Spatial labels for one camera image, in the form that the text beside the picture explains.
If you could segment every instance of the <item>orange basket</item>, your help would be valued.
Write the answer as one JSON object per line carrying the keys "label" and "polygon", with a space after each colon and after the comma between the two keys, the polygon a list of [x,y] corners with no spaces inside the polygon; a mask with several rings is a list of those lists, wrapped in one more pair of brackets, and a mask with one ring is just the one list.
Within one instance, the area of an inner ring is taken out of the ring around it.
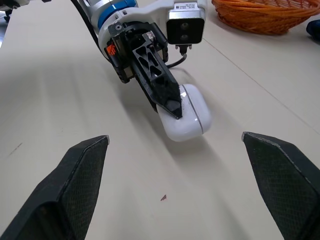
{"label": "orange basket", "polygon": [[255,34],[280,35],[320,13],[320,0],[212,0],[218,18]]}

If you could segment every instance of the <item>black bracket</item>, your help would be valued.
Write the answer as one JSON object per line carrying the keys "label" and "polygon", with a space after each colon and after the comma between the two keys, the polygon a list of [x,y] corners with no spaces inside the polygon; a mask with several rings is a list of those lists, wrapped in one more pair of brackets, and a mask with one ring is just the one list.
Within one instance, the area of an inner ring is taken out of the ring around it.
{"label": "black bracket", "polygon": [[[152,108],[157,112],[159,105],[180,119],[180,88],[165,64],[168,41],[158,26],[155,23],[115,22],[108,29],[111,41],[105,50],[121,81],[127,83],[130,80],[125,73],[129,67],[131,77],[136,78]],[[112,45],[116,46],[116,51],[110,54],[107,49]]]}

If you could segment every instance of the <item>beige table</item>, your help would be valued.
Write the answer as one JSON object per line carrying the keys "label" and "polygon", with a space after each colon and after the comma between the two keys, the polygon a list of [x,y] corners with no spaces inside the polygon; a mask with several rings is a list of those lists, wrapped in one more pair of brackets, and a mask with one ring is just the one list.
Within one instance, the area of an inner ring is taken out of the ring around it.
{"label": "beige table", "polygon": [[[138,84],[119,81],[69,1],[14,11],[0,49],[0,233],[69,147],[108,134],[86,239],[281,240],[241,134],[292,142],[320,167],[320,46],[305,27],[244,33],[209,5],[204,40],[172,72],[199,87],[213,125],[176,143]],[[179,58],[174,47],[169,55]]]}

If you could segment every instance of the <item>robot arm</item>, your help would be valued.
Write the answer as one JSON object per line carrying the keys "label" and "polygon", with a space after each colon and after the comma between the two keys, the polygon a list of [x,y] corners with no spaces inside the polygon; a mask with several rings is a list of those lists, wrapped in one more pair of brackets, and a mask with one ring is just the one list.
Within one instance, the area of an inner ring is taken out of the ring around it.
{"label": "robot arm", "polygon": [[[2,1],[9,8],[29,3]],[[193,85],[180,86],[169,71],[177,64],[165,64],[168,44],[179,48],[181,63],[187,50],[202,41],[206,0],[157,0],[142,8],[136,0],[71,1],[120,80],[138,81],[169,138],[185,141],[210,128],[211,114],[202,94]]]}

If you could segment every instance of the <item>cable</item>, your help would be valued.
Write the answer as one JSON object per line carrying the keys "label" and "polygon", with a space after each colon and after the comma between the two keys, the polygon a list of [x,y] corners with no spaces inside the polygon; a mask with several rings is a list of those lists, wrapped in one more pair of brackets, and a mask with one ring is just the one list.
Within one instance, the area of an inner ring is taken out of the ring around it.
{"label": "cable", "polygon": [[84,21],[86,27],[88,28],[96,46],[98,47],[99,51],[102,53],[100,47],[99,47],[99,42],[98,42],[98,37],[96,35],[96,32],[93,28],[93,26],[91,25],[85,11],[83,10],[83,8],[81,7],[80,3],[78,2],[78,0],[71,0],[71,2],[73,3],[73,5],[75,6],[75,8],[78,10],[80,16],[82,17],[82,20]]}
{"label": "cable", "polygon": [[187,54],[185,53],[182,55],[182,58],[180,60],[167,65],[167,68],[168,69],[174,68],[174,67],[178,66],[179,64],[183,63],[186,59],[187,59]]}

